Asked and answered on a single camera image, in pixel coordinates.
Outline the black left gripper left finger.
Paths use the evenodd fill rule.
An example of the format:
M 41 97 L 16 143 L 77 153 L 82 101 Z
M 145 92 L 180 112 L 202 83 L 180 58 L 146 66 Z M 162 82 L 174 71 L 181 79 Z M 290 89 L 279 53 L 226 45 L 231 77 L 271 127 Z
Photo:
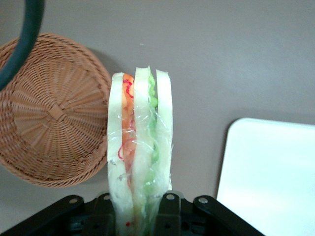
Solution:
M 11 227 L 2 236 L 114 236 L 115 213 L 109 193 L 90 202 L 69 195 Z

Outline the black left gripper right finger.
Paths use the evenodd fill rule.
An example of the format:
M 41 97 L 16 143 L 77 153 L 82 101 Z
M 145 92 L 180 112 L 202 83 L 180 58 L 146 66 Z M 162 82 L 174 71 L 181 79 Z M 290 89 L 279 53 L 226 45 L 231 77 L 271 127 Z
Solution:
M 259 230 L 211 196 L 192 202 L 181 192 L 168 191 L 156 217 L 157 236 L 262 236 Z

